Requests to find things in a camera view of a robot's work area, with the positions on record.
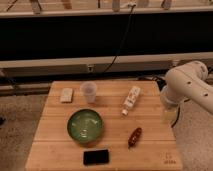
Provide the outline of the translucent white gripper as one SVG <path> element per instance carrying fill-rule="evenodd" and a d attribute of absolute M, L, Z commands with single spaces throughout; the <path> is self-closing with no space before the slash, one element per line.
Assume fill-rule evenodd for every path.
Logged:
<path fill-rule="evenodd" d="M 163 104 L 162 122 L 173 126 L 178 120 L 180 114 L 179 104 Z"/>

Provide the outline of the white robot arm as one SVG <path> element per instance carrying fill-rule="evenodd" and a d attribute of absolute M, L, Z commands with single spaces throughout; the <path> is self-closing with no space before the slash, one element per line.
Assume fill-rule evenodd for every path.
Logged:
<path fill-rule="evenodd" d="M 213 115 L 213 86 L 205 82 L 207 66 L 191 61 L 170 69 L 165 75 L 166 85 L 160 92 L 164 105 L 164 122 L 174 127 L 180 116 L 180 102 L 188 98 Z"/>

